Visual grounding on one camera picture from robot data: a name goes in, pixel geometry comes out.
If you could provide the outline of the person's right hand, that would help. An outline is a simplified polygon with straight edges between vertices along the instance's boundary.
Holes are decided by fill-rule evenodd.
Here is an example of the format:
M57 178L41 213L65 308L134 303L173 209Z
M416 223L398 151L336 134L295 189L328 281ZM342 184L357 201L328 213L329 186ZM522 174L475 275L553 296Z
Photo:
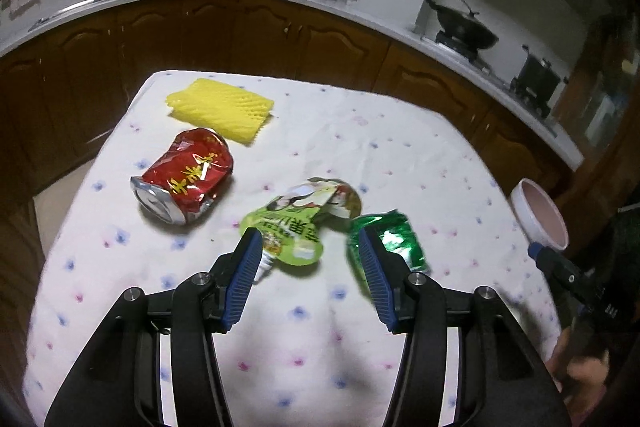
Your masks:
M605 381L610 370L610 354L605 350L601 358L574 357L564 363L562 358L570 344L571 335L572 330L569 327L562 330L546 367L559 391L563 389L558 378L560 369L566 369L566 375L574 381L573 391L563 401L572 425L580 426L604 398Z

